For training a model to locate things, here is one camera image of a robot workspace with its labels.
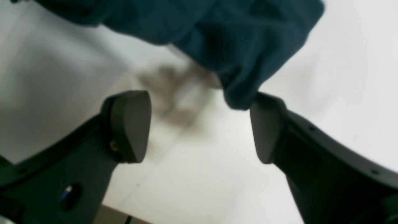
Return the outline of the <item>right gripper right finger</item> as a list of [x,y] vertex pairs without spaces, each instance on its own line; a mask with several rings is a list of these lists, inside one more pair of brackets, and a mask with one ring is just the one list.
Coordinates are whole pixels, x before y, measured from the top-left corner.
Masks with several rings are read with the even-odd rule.
[[260,162],[285,174],[304,223],[397,223],[397,172],[343,146],[275,96],[259,92],[250,118]]

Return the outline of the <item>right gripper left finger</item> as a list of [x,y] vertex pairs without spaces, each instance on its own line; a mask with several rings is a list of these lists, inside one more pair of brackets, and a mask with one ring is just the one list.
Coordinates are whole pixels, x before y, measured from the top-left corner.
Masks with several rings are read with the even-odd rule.
[[113,171],[145,158],[148,91],[108,97],[101,112],[40,153],[13,164],[1,157],[0,214],[14,224],[91,224]]

